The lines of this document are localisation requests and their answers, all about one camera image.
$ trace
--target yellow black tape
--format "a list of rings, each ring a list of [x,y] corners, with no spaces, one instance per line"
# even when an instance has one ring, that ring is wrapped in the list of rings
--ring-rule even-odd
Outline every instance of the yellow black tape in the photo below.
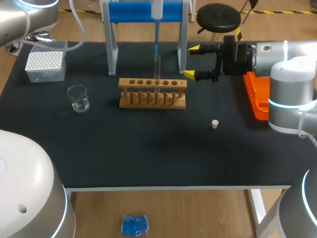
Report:
[[[70,9],[59,9],[59,12],[71,12]],[[76,10],[77,13],[92,13],[101,14],[101,11],[91,11],[91,10]],[[250,14],[317,14],[317,11],[251,11]]]
[[[59,9],[59,12],[71,12],[70,9]],[[101,14],[101,11],[91,11],[91,10],[76,10],[77,13],[92,13],[92,14]]]
[[[317,11],[251,11],[250,14],[317,14]]]
[[[241,34],[240,27],[238,27],[236,29],[236,35],[237,35],[238,41],[243,41],[243,37],[242,37],[242,34]]]

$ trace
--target black table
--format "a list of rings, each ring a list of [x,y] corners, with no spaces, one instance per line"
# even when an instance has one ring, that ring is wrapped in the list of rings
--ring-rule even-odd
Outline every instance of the black table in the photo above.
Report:
[[[85,43],[67,53],[65,80],[52,83],[29,82],[30,49],[23,47],[0,97],[0,129],[39,143],[65,187],[282,186],[315,164],[308,139],[254,117],[242,77],[188,80],[186,110],[120,109],[118,78],[153,78],[153,43],[120,43],[116,77],[107,74],[105,44]],[[176,44],[160,43],[160,54],[161,78],[184,78]],[[215,55],[188,56],[187,69],[214,62]],[[85,113],[68,101],[73,84],[87,86]]]

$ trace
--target orange tray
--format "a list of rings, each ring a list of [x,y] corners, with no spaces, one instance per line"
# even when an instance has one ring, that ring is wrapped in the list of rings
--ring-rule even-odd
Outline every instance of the orange tray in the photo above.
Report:
[[[243,75],[254,115],[259,120],[268,120],[269,77],[257,78],[254,72]]]

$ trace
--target black stool seat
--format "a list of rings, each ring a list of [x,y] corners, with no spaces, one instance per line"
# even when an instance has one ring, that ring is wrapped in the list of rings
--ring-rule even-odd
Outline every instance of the black stool seat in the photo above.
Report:
[[[197,12],[197,23],[205,30],[227,33],[237,29],[241,22],[240,13],[233,7],[221,3],[202,6]]]

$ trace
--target wooden floor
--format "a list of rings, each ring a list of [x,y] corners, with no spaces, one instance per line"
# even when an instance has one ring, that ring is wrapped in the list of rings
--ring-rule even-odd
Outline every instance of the wooden floor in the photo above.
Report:
[[[222,2],[240,9],[245,0],[197,0],[197,9],[211,2]],[[75,0],[75,7],[100,10],[89,0]],[[61,0],[61,9],[69,9]],[[255,10],[310,10],[309,0],[259,0]],[[100,14],[79,14],[88,34],[88,41],[105,41]],[[79,41],[81,34],[71,13],[60,13],[57,26],[51,31],[57,40]],[[241,27],[244,40],[316,40],[317,15],[252,14]],[[160,41],[178,40],[178,23],[164,23]],[[208,41],[211,33],[197,34],[199,25],[189,23],[189,41]],[[151,23],[116,24],[117,41],[153,41]],[[217,35],[221,41],[223,34]],[[15,57],[0,48],[0,92],[9,76]],[[279,190],[262,190],[268,210]],[[151,238],[251,238],[253,218],[249,200],[243,190],[197,191],[126,191],[82,192],[72,199],[77,217],[76,238],[120,237],[125,214],[149,216]]]

